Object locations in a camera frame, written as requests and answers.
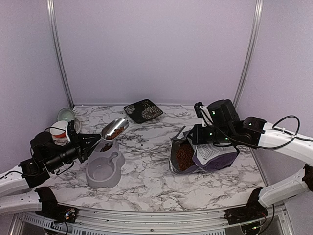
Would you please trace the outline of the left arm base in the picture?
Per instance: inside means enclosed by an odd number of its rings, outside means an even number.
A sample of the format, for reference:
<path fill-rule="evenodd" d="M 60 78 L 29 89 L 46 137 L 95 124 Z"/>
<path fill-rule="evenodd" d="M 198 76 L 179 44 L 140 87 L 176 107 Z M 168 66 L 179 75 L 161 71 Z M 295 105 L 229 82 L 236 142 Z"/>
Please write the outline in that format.
<path fill-rule="evenodd" d="M 54 219 L 56 222 L 75 223 L 78 209 L 58 205 L 57 207 L 44 208 L 41 211 L 36 211 L 35 214 Z"/>

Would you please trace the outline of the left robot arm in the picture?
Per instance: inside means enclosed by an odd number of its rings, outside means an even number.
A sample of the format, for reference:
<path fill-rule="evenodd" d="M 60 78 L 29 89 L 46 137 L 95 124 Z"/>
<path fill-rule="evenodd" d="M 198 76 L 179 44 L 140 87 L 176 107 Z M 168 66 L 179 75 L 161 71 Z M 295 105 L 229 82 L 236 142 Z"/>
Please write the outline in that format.
<path fill-rule="evenodd" d="M 43 131 L 30 142 L 31 158 L 0 175 L 1 215 L 36 212 L 53 219 L 63 217 L 68 208 L 58 203 L 49 187 L 42 184 L 64 165 L 83 163 L 100 142 L 100 134 L 69 134 L 69 143 L 58 145 Z"/>

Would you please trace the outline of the metal food scoop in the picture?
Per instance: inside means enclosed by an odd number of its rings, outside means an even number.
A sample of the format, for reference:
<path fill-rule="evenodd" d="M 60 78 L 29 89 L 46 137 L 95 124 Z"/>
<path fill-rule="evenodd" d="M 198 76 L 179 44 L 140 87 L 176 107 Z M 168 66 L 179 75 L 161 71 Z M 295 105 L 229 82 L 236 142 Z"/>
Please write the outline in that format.
<path fill-rule="evenodd" d="M 119 135 L 121 135 L 129 127 L 129 122 L 124 118 L 117 118 L 111 121 L 107 126 L 105 126 L 101 131 L 101 139 L 97 141 L 96 144 L 101 141 L 114 141 Z"/>

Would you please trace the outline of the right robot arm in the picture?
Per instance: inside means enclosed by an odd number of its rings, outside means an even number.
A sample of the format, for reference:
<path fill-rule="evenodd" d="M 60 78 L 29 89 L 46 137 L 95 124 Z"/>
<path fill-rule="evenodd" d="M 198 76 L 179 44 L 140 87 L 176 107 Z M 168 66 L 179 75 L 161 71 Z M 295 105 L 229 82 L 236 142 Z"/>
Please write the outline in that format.
<path fill-rule="evenodd" d="M 292 176 L 267 187 L 255 189 L 243 207 L 242 215 L 253 219 L 272 204 L 313 189 L 313 140 L 310 137 L 278 128 L 276 124 L 258 117 L 240 120 L 229 99 L 218 100 L 208 106 L 198 102 L 194 106 L 201 124 L 193 128 L 192 142 L 199 144 L 228 143 L 253 149 L 276 151 L 301 160 L 304 167 Z"/>

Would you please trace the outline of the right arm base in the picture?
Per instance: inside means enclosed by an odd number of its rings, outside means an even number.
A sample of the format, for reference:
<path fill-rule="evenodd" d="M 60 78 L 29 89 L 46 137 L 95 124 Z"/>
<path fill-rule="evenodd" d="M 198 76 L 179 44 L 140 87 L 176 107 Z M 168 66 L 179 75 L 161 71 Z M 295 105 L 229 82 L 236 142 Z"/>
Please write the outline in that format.
<path fill-rule="evenodd" d="M 268 216 L 268 211 L 258 210 L 256 208 L 237 207 L 230 208 L 224 211 L 224 219 L 226 219 L 229 225 L 244 223 L 259 218 L 265 218 Z"/>

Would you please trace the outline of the grey double pet bowl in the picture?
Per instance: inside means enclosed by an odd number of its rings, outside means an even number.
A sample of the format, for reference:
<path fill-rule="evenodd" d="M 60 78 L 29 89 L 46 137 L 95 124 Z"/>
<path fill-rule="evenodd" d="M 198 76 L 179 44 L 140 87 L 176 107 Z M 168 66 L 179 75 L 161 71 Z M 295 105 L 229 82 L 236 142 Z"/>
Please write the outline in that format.
<path fill-rule="evenodd" d="M 117 141 L 101 141 L 90 155 L 86 167 L 86 180 L 93 189 L 113 188 L 121 179 L 125 157 Z"/>

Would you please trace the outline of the purple pet food bag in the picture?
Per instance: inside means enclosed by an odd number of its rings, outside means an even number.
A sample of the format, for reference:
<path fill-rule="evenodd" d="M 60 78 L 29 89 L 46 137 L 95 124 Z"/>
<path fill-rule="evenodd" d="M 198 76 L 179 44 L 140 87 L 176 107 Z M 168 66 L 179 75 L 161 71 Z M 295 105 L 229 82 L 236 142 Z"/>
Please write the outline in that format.
<path fill-rule="evenodd" d="M 240 151 L 234 146 L 222 145 L 217 147 L 213 144 L 193 145 L 195 155 L 193 161 L 196 165 L 194 173 L 211 173 L 230 167 L 238 157 Z"/>

